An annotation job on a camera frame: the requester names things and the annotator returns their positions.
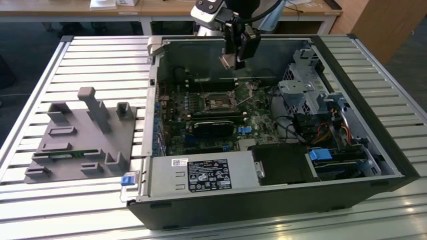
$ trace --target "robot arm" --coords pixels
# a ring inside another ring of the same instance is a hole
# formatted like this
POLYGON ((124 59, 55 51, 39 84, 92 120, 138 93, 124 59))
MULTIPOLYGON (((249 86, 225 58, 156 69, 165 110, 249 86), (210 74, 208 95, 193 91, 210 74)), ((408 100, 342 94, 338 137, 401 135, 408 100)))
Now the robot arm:
POLYGON ((245 67, 245 59, 253 57, 261 41, 252 23, 264 18, 281 1, 277 0, 260 15, 252 17, 260 0, 196 0, 190 16, 202 27, 222 32, 225 46, 218 59, 226 69, 245 67))

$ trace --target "blue latch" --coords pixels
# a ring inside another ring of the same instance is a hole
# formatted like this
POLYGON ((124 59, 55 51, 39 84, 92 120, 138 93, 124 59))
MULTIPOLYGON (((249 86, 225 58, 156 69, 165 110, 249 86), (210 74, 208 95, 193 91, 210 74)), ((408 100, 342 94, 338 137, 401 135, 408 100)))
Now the blue latch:
POLYGON ((308 153, 310 161, 324 161, 330 160, 332 156, 326 148, 316 148, 308 153))
POLYGON ((132 185, 134 185, 134 176, 122 176, 120 184, 121 184, 121 186, 132 186, 132 185))

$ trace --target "metal slotted table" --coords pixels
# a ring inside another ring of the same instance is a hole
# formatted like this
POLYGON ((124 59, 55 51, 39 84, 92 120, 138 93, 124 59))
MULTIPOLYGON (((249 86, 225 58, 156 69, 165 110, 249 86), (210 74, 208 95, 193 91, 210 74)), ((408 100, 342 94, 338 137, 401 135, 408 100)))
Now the metal slotted table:
MULTIPOLYGON (((420 239, 427 233, 427 116, 357 39, 321 37, 420 179, 349 209, 150 231, 120 201, 120 177, 23 184, 49 117, 49 103, 70 109, 79 87, 106 107, 137 107, 130 170, 141 165, 149 75, 144 36, 74 37, 61 42, 0 150, 0 238, 71 239, 420 239)), ((325 74, 334 91, 338 86, 325 74)), ((136 194, 136 187, 126 192, 136 194)))

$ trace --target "warning label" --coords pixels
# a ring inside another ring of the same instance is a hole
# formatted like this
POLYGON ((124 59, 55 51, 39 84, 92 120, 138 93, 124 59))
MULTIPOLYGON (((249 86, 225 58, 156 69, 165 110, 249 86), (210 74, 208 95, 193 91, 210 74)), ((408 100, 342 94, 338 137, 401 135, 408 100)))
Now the warning label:
POLYGON ((192 193, 232 188, 226 159, 189 161, 188 189, 192 193))

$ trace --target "motherboard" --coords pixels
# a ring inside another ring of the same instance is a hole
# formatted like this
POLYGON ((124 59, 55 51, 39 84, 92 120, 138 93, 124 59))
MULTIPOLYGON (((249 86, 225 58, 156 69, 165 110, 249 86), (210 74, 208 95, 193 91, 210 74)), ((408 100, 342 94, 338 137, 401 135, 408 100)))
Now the motherboard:
POLYGON ((269 112, 270 86, 236 79, 190 79, 158 87, 168 156, 245 151, 280 142, 269 112))

